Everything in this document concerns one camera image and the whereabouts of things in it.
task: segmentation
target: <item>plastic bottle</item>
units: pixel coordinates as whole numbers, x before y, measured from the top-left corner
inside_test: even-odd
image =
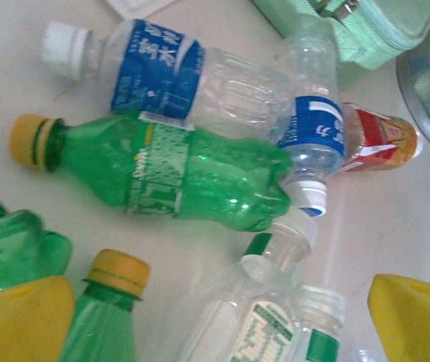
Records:
[[[0,205],[0,290],[65,272],[71,242],[45,231],[28,210],[8,213]]]
[[[62,119],[24,115],[12,130],[11,155],[49,172],[66,168],[126,213],[262,231],[287,212],[290,200],[278,185],[293,166],[286,152],[153,120],[177,121],[143,112],[68,127]]]
[[[149,266],[134,256],[101,250],[76,301],[59,362],[135,362],[131,310],[149,279]]]
[[[410,122],[343,103],[346,159],[339,171],[392,170],[422,151],[419,131]]]
[[[258,234],[241,261],[177,300],[150,361],[292,361],[301,320],[290,272],[314,242],[315,224],[301,210],[291,216]]]
[[[100,43],[90,30],[51,22],[42,56],[59,75],[95,77],[100,102],[114,113],[189,116],[225,137],[273,141],[290,122],[282,74],[146,20],[124,21]]]
[[[302,313],[302,334],[291,361],[337,362],[339,331],[346,312],[344,297],[332,290],[298,283],[296,300]]]
[[[333,43],[316,32],[295,34],[276,56],[275,68],[292,81],[293,117],[278,146],[295,171],[283,182],[293,203],[311,216],[326,212],[324,179],[340,169],[344,133]]]

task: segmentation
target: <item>bottle label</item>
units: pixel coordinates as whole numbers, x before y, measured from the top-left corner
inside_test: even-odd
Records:
[[[302,339],[299,347],[307,362],[337,362],[339,342],[318,330],[312,330],[310,340]]]
[[[145,20],[134,20],[111,102],[112,112],[150,111],[186,118],[204,56],[198,41]]]
[[[133,140],[133,168],[125,213],[176,216],[180,207],[191,130],[173,127],[165,118],[144,114]]]
[[[294,340],[294,326],[275,303],[254,303],[229,362],[285,361]]]
[[[416,151],[418,135],[407,121],[346,103],[358,113],[363,130],[362,148],[346,159],[339,172],[390,170],[408,162]]]
[[[344,156],[344,129],[341,109],[334,102],[316,96],[297,97],[294,116],[277,146],[314,143],[332,147]]]

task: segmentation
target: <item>green bag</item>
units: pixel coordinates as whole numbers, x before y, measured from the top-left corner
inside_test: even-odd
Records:
[[[317,31],[313,29],[320,25],[330,29],[339,54],[341,89],[416,47],[430,28],[430,0],[252,1],[284,38],[297,32]],[[346,8],[352,9],[341,17],[338,9]]]

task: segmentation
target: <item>zipper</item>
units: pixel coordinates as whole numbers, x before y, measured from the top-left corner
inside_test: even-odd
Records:
[[[361,1],[359,4],[361,15],[364,19],[373,26],[379,36],[383,38],[390,46],[399,51],[406,51],[414,48],[415,41],[407,40],[400,32],[391,26],[383,19],[374,6],[369,2]]]

